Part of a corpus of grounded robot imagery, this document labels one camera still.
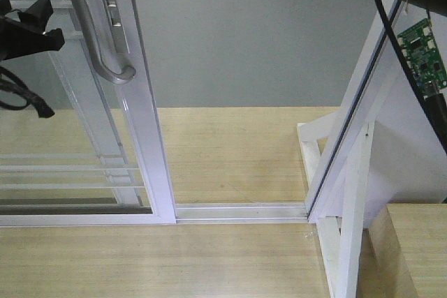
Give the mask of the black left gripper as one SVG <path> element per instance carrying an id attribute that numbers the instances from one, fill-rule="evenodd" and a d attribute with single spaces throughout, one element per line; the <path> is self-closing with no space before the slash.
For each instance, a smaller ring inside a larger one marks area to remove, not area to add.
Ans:
<path id="1" fill-rule="evenodd" d="M 46 29 L 53 14 L 50 0 L 37 0 L 25 11 L 17 12 L 19 20 L 7 14 L 13 8 L 10 0 L 1 0 L 1 60 L 14 59 L 46 51 L 58 51 L 65 39 L 61 29 Z"/>

